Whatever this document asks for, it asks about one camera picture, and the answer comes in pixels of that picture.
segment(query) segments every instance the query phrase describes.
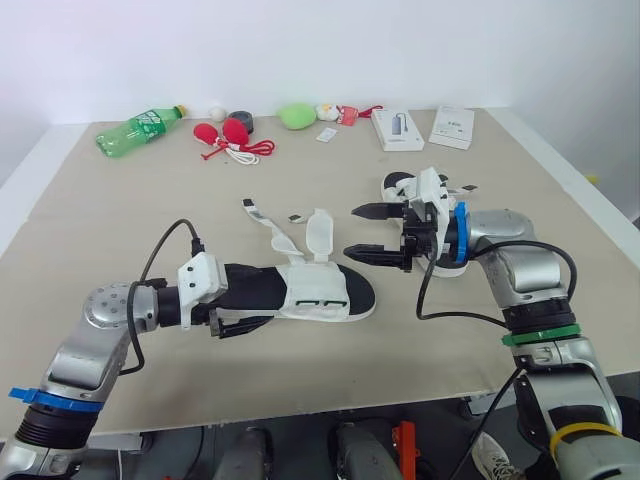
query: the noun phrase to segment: yellow ring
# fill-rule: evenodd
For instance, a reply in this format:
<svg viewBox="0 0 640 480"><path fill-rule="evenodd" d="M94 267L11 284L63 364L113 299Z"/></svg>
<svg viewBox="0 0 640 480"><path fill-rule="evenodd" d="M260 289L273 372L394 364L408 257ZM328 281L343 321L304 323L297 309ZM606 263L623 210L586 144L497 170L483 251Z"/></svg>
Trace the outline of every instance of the yellow ring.
<svg viewBox="0 0 640 480"><path fill-rule="evenodd" d="M604 423L595 423L595 422L579 422L572 423L571 425L567 425L566 427L562 427L551 437L551 442L549 443L549 451L551 452L551 456L553 459L556 459L556 448L560 441L571 433L582 432L585 430L598 430L601 432L607 432L612 435L617 435L621 437L622 434L611 425L605 425Z"/></svg>

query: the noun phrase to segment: tabletop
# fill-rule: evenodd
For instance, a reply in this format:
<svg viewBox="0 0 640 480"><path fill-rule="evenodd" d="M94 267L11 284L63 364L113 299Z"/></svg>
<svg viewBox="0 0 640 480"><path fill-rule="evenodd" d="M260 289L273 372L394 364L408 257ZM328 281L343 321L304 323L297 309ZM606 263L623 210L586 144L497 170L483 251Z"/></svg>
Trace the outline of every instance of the tabletop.
<svg viewBox="0 0 640 480"><path fill-rule="evenodd" d="M427 137L433 111L412 116ZM421 152L383 152L370 121L286 130L277 118L255 119L252 141L271 138L273 156L243 166L224 154L208 162L191 135L195 120L122 159L104 157L96 123L67 156L0 258L0 391L34 387L57 346L98 286L136 279L147 255L174 220L192 220L207 251L224 262L286 264L271 250L268 229L250 220L241 199L254 199L304 247L304 225L292 214L327 209L335 221L333 259L362 273L377 296L375 313L347 324L276 319L255 332L219 340L207 327L159 329L140 337L146 367L120 378L94 433L145 431L334 409L431 400L497 389L511 373L504 331L468 318L419 321L421 273L353 262L356 243L398 245L391 222L350 211L380 199L382 178L429 166L451 186L479 188L472 210L509 208L532 219L538 239L558 245L580 272L572 306L605 374L640 368L640 272L618 247L487 112L476 112L468 151L427 143ZM186 233L161 251L152 276L175 283L188 258ZM500 317L477 264L455 279L433 279L425 309L467 310ZM135 361L130 354L130 362ZM15 431L24 406L5 399L0 437Z"/></svg>

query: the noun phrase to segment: white wall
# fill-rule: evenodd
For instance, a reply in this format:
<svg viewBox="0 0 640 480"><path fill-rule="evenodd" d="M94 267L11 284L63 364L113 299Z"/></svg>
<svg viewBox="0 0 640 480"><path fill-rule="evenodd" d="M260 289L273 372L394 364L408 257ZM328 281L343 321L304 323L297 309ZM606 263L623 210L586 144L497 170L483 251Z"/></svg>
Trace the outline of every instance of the white wall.
<svg viewBox="0 0 640 480"><path fill-rule="evenodd" d="M218 102L256 114L294 100L513 105L581 171L600 174L625 214L638 203L637 135L616 126L622 116L639 128L637 0L7 5L0 61L12 68L0 75L53 123L178 102L194 115Z"/></svg>
<svg viewBox="0 0 640 480"><path fill-rule="evenodd" d="M43 115L25 111L24 106L0 102L0 187L47 128Z"/></svg>
<svg viewBox="0 0 640 480"><path fill-rule="evenodd" d="M514 2L510 104L628 218L640 216L640 2Z"/></svg>

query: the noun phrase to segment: green plastic bottle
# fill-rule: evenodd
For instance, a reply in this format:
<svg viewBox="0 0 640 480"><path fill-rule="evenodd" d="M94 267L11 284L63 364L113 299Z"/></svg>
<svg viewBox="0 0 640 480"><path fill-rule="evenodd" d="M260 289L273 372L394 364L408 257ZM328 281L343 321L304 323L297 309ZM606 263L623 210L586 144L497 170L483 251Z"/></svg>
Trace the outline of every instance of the green plastic bottle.
<svg viewBox="0 0 640 480"><path fill-rule="evenodd" d="M182 105L149 110L102 132L96 137L96 144L107 157L122 157L134 148L167 133L185 113Z"/></svg>

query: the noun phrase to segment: product box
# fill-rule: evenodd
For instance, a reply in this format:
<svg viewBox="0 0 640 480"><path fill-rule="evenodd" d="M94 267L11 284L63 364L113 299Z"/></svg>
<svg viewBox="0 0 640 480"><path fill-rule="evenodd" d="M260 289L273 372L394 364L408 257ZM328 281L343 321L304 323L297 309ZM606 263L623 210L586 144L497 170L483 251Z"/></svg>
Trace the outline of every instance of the product box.
<svg viewBox="0 0 640 480"><path fill-rule="evenodd" d="M377 109L371 114L382 149L385 152L416 152L424 140L408 110Z"/></svg>
<svg viewBox="0 0 640 480"><path fill-rule="evenodd" d="M468 150L473 133L473 110L440 107L433 122L430 143Z"/></svg>

